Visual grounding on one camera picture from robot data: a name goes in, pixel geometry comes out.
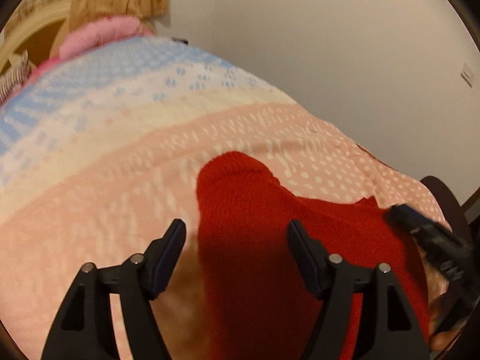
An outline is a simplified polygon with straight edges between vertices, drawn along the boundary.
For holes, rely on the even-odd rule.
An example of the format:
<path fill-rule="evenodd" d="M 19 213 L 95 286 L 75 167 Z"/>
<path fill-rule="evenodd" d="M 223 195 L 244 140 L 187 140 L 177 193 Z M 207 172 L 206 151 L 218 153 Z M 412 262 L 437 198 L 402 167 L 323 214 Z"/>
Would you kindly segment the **right hand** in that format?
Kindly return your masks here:
<path fill-rule="evenodd" d="M 429 308 L 429 347 L 430 351 L 440 353 L 450 350 L 450 347 L 458 340 L 465 326 L 465 322 L 459 322 L 455 328 L 448 331 L 435 333 L 441 322 L 443 309 L 447 306 L 447 280 L 427 261 L 426 252 L 417 246 L 421 261 L 425 269 L 425 277 L 428 288 Z"/>

